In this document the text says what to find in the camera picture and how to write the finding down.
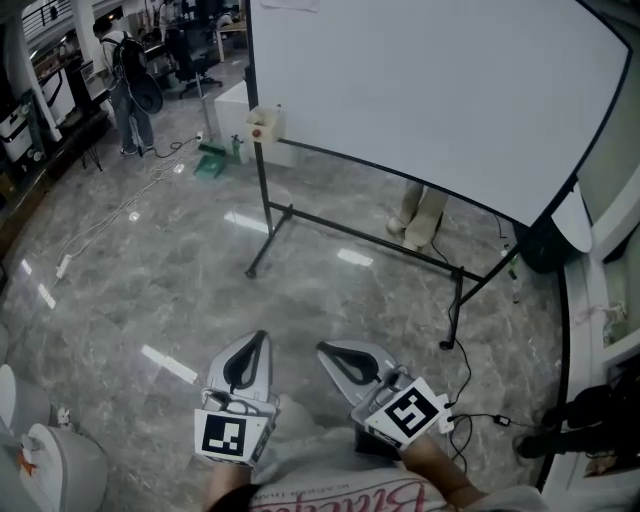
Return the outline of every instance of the white pillar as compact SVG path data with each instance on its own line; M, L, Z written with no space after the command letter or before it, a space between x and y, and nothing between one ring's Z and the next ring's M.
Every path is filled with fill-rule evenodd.
M40 84L38 84L36 73L31 64L29 48L27 48L27 40L24 36L24 29L22 28L22 15L20 11L16 12L5 23L4 65L14 99L19 102L23 92L33 89L36 101L49 125L51 137L53 140L60 140L62 135L60 135L60 131L56 128L56 123L44 99L42 89L40 88Z
M82 50L82 59L85 62L93 60L93 56L98 48L98 39L93 35L92 0L71 0L71 11L73 12L73 24L75 25L78 42Z

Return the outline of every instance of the paper on whiteboard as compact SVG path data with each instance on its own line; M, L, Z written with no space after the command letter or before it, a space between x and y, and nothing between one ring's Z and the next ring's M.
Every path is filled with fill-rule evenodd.
M264 7L311 12L318 12L319 1L320 0L261 0Z

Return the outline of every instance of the white stool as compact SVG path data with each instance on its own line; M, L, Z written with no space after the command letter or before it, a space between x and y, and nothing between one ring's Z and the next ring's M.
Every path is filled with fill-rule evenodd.
M240 82L218 96L214 104L222 143L227 153L233 154L233 136L238 135L245 144L249 144L251 158L255 160L256 154L247 133L247 117L249 117L247 84L244 81ZM263 145L262 154L264 161L272 164L295 167L298 163L298 148L286 144Z
M49 424L51 404L37 386L19 379L9 368L0 367L0 420L18 439L35 423Z
M107 488L107 460L96 443L73 432L34 425L23 438L25 460L35 466L20 480L41 510L95 512Z

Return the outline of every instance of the marble floor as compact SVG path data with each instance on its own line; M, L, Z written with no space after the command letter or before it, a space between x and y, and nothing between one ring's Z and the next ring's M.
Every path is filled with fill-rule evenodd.
M225 84L222 91L241 80L245 62L236 54L212 69ZM220 92L208 96L214 119L213 99ZM197 96L168 98L153 126L159 152L194 136L204 126ZM104 510L199 510L206 468L192 455L193 409L212 357L248 331L266 329L274 340L273 392L306 405L323 426L347 424L349 412L315 357L323 339L375 341L436 392L458 391L467 377L462 353L438 348L453 297L448 275L292 220L258 277L247 279L244 271L265 240L255 165L229 165L216 179L194 175L201 153L193 143L175 155L185 172L141 195L56 281L65 244L149 184L150 170L166 162L152 155L144 162L123 159L118 147L111 131L98 145L104 172L76 163L57 183L5 260L10 281L0 299L13 339L9 363L46 389L56 406L69 408L79 430L108 456ZM267 171L275 200L391 238L385 221L399 204L402 179L306 151L297 168ZM132 212L137 221L130 220ZM229 212L253 222L232 222ZM510 226L503 222L502 229L509 240L499 238L492 215L450 199L436 243L452 263L484 273L504 243L512 243ZM66 252L77 252L87 240L81 237ZM370 258L370 265L340 259L341 249ZM519 304L501 273L462 310L458 337L473 379L456 413L502 413L531 422L536 410L555 400L557 280L535 275L521 262L517 273L523 282ZM144 347L196 372L195 383L146 357ZM460 428L459 442L466 428ZM537 465L520 465L511 449L523 430L474 422L465 454L478 486L494 490L535 481Z

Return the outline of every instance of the black wire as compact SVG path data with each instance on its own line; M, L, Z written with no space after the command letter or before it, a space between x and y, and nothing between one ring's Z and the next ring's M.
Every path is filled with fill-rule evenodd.
M466 475L467 474L467 469L468 469L468 463L467 463L466 457L464 455L462 455L462 452L467 448L467 446L469 446L469 443L471 442L471 436L473 435L473 420L471 419L471 416L469 416L468 414L462 414L460 416L456 416L456 418L459 421L453 425L453 430L451 431L451 435L449 436L449 442L451 443L451 446L453 447L453 449L456 452L456 454L453 456L453 458L451 460L455 461L458 457L460 457L462 459L462 462L464 463L463 471L464 471L464 474ZM454 435L456 433L456 429L458 428L458 426L465 419L469 420L469 435L467 436L467 440L465 441L465 443L462 446L462 448L458 448L458 446L456 445L456 443L453 440L453 437L454 437Z
M475 413L475 414L457 414L455 416L452 416L452 419L456 419L456 418L462 418L462 417L468 417L468 418L491 418L496 424L500 425L500 423L498 423L498 418L506 418L509 420L509 425L504 425L505 427L509 427L511 425L517 425L518 427L524 427L524 428L538 428L536 425L532 425L530 423L519 423L517 421L513 421L511 418L509 418L508 416L504 416L503 414L488 414L486 412L479 412L479 413Z
M495 213L493 214L493 216L496 218L496 222L498 223L498 236L500 238L507 238L506 236L502 236L502 224L500 224L500 219Z
M185 144L188 144L189 142L191 142L192 140L196 140L198 138L198 136L195 137L191 137L190 139L185 140L184 142L180 142L180 141L175 141L172 142L171 144L169 144L169 147L173 150L171 151L171 153L167 154L167 155L159 155L158 154L158 150L156 148L153 148L153 152L156 154L156 156L158 158L169 158L171 155L173 155L176 151L178 151L182 146L184 146Z
M451 308L453 307L455 302L456 302L456 299L454 298L453 302L449 306L449 310L447 311L447 316L449 317L449 322L451 322L451 324L453 324L453 319L451 318ZM467 380L464 382L464 384L462 385L462 387L458 391L458 394L456 395L456 399L453 402L449 402L447 404L447 406L448 406L447 409L450 409L451 407L453 407L454 405L456 405L458 403L458 400L460 400L460 395L465 390L465 388L469 385L469 382L471 382L471 377L473 375L473 373L471 372L471 365L469 364L469 358L467 357L467 351L462 346L462 343L460 343L458 341L458 338L455 338L454 341L460 347L460 350L462 350L462 355L464 356L464 363L467 365L467 370L469 371L469 375L467 375Z
M436 247L436 244L433 242L434 238L431 239L431 247L433 247L433 250L440 255L440 257L445 261L447 265L449 265L449 260L447 259L447 257L438 250L438 248Z

